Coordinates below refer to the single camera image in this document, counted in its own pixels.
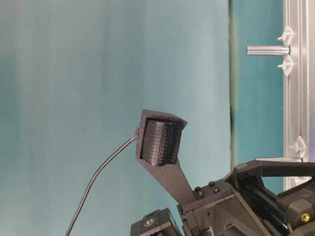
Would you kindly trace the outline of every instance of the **metal frame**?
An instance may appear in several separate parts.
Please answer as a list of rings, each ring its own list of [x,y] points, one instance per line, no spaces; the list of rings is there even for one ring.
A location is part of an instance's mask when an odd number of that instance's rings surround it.
[[[281,39],[290,47],[283,61],[292,63],[283,76],[283,154],[295,161],[315,162],[315,1],[283,0],[283,24]],[[286,177],[284,189],[307,180]]]

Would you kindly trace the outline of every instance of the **cable connector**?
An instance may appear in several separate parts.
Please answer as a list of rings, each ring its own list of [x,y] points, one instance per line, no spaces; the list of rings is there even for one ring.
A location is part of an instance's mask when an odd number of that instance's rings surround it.
[[[139,137],[139,130],[140,130],[140,128],[139,128],[138,126],[136,126],[136,127],[134,128],[134,135],[133,135],[133,137],[134,137],[135,139],[138,139],[138,137]]]

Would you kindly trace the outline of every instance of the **black 3d-printed arm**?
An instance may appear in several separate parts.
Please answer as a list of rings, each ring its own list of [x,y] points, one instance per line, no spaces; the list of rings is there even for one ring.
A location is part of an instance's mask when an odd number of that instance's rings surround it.
[[[182,206],[196,200],[177,160],[181,130],[186,124],[173,114],[143,110],[136,153],[139,163]]]

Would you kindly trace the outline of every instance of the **teal backdrop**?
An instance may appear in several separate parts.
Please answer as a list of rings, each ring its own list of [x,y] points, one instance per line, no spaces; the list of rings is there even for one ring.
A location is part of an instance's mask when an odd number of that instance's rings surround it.
[[[0,32],[0,235],[63,235],[142,108],[188,121],[179,159],[192,188],[229,171],[227,0],[3,0]],[[181,225],[132,144],[72,235],[126,236],[165,207]]]
[[[280,56],[246,56],[247,45],[281,45],[282,0],[230,0],[233,163],[283,156],[283,71]],[[274,192],[282,178],[265,178]]]

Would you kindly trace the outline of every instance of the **gold screw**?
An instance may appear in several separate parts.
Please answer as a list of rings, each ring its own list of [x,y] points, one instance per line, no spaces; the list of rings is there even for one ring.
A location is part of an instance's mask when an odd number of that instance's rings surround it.
[[[309,222],[309,220],[311,219],[311,216],[310,216],[310,214],[308,214],[308,213],[304,213],[304,214],[302,215],[301,219],[302,219],[302,221],[303,221],[304,223],[307,223],[307,222]]]

